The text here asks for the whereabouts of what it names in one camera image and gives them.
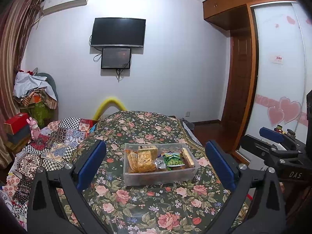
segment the brown striped curtain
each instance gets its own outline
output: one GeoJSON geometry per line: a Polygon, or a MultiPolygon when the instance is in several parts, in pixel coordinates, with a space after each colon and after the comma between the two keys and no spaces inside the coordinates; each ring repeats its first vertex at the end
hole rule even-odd
{"type": "Polygon", "coordinates": [[[12,161],[4,146],[7,135],[3,123],[19,113],[13,100],[16,73],[21,68],[31,26],[42,0],[14,0],[0,16],[0,168],[12,161]]]}

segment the sticker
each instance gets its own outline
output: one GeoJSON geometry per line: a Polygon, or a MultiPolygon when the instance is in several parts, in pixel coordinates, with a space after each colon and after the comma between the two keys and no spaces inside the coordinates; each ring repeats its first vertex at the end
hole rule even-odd
{"type": "Polygon", "coordinates": [[[284,59],[280,55],[273,55],[271,57],[271,62],[272,63],[277,63],[277,64],[284,64],[284,59]]]}

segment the air conditioner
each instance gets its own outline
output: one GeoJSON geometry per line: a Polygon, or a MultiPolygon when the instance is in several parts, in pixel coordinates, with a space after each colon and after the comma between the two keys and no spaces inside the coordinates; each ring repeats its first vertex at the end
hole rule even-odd
{"type": "Polygon", "coordinates": [[[46,0],[43,6],[43,14],[47,15],[56,11],[87,5],[87,3],[88,0],[46,0]]]}

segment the blue gripper pad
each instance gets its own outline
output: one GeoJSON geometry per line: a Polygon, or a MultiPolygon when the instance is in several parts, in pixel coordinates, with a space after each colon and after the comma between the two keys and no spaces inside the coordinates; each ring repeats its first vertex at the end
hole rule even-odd
{"type": "Polygon", "coordinates": [[[77,190],[79,192],[89,187],[105,156],[106,144],[101,141],[78,174],[77,190]]]}
{"type": "Polygon", "coordinates": [[[265,127],[260,128],[259,135],[266,138],[266,139],[274,141],[277,144],[284,142],[284,138],[283,138],[282,134],[277,133],[277,132],[275,132],[271,129],[265,128],[265,127]]]}
{"type": "Polygon", "coordinates": [[[214,145],[214,142],[209,141],[206,143],[205,152],[223,187],[230,191],[234,191],[236,188],[234,172],[221,156],[219,150],[214,145]]]}

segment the black screen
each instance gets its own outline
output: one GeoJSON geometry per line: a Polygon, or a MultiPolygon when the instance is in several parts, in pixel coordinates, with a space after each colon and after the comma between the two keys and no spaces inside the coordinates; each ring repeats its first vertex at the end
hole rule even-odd
{"type": "Polygon", "coordinates": [[[103,48],[101,68],[130,68],[130,48],[103,48]]]}
{"type": "Polygon", "coordinates": [[[145,19],[103,17],[94,20],[91,46],[144,45],[145,19]]]}

